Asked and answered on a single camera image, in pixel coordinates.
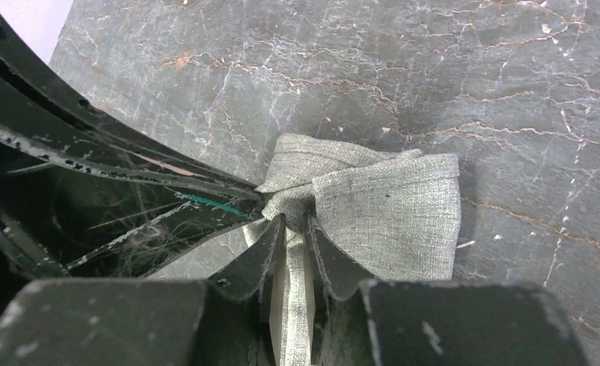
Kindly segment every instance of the fabric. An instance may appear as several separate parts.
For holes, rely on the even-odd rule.
[[[385,280],[448,280],[461,210],[454,154],[377,152],[351,143],[282,135],[263,185],[264,219],[245,227],[252,245],[267,220],[287,218],[287,277],[279,365],[310,364],[305,258],[298,234],[317,220],[342,251]]]

